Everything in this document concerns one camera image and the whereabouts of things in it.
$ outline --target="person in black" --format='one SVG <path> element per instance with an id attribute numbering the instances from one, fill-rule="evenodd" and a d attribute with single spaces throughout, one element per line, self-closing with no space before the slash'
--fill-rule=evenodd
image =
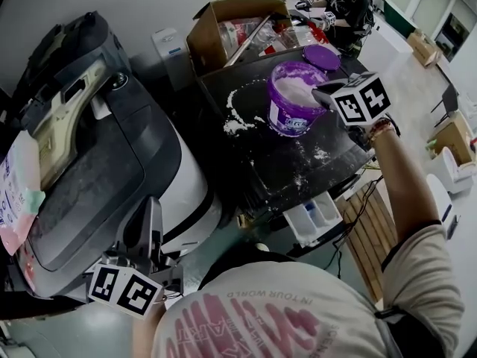
<path id="1" fill-rule="evenodd" d="M 327 28 L 328 40 L 341 49 L 349 49 L 360 39 L 356 31 L 363 30 L 364 16 L 370 0 L 319 0 L 312 7 L 325 7 L 336 16 L 336 22 Z"/>

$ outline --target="black wire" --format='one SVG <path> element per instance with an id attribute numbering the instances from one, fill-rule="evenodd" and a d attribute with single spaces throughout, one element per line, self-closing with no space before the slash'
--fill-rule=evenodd
<path id="1" fill-rule="evenodd" d="M 378 183 L 383 179 L 383 176 L 381 175 L 378 179 L 376 180 L 372 180 L 371 181 L 371 184 L 369 185 L 369 187 L 367 188 L 366 192 L 364 193 L 363 195 L 363 203 L 361 205 L 361 208 L 359 209 L 359 212 L 356 216 L 356 219 L 354 219 L 351 223 L 349 223 L 347 225 L 347 229 L 341 234 L 340 237 L 338 237 L 332 244 L 333 244 L 333 247 L 335 247 L 335 253 L 332 255 L 331 257 L 331 260 L 329 261 L 328 265 L 326 266 L 326 268 L 324 268 L 324 270 L 328 270 L 328 268 L 333 264 L 333 261 L 336 257 L 336 255 L 338 255 L 338 278 L 341 279 L 341 257 L 343 256 L 343 253 L 340 251 L 340 248 L 343 246 L 343 244 L 347 241 L 347 238 L 348 236 L 350 235 L 350 233 L 353 231 L 354 227 L 356 226 L 356 224 L 358 224 L 358 220 L 360 218 L 360 216 L 364 213 L 364 210 L 366 209 L 366 206 L 367 206 L 367 203 L 369 201 L 369 198 L 370 196 L 373 194 L 374 190 L 377 188 L 378 186 Z"/>

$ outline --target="black table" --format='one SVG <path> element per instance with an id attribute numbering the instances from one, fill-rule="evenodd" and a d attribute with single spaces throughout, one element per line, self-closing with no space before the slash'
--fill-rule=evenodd
<path id="1" fill-rule="evenodd" d="M 217 152 L 223 167 L 233 171 L 229 179 L 236 180 L 231 195 L 252 218 L 269 212 L 279 215 L 328 191 L 373 156 L 337 126 L 337 113 L 321 116 L 298 138 L 280 136 L 269 127 L 266 80 L 277 64 L 303 60 L 302 51 L 299 48 L 261 57 L 252 63 L 210 73 L 199 81 L 212 109 L 216 139 L 225 137 Z M 329 79 L 365 71 L 357 60 L 343 58 L 341 68 L 330 73 Z M 256 126 L 237 131 L 236 135 L 226 134 L 223 129 L 226 121 L 232 119 L 227 100 L 233 91 L 233 108 L 246 123 Z M 256 121 L 256 116 L 264 122 Z"/>

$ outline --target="bucket lid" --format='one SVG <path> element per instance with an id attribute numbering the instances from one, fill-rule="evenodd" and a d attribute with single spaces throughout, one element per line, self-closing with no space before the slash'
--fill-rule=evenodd
<path id="1" fill-rule="evenodd" d="M 341 61 L 333 51 L 321 45 L 308 45 L 303 49 L 303 57 L 321 70 L 334 72 L 338 70 Z"/>

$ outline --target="purple bucket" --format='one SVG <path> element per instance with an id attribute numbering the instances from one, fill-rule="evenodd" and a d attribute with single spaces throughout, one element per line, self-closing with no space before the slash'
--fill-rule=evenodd
<path id="1" fill-rule="evenodd" d="M 316 118 L 326 112 L 326 109 L 317 102 L 312 104 L 311 99 L 307 102 L 298 102 L 299 99 L 291 101 L 285 97 L 277 88 L 277 81 L 282 78 L 288 78 L 287 82 L 290 81 L 289 78 L 292 78 L 307 89 L 310 87 L 311 91 L 312 87 L 328 81 L 328 77 L 321 70 L 307 63 L 286 61 L 275 66 L 268 79 L 268 94 L 271 98 L 268 121 L 271 127 L 285 136 L 300 136 L 309 129 Z"/>

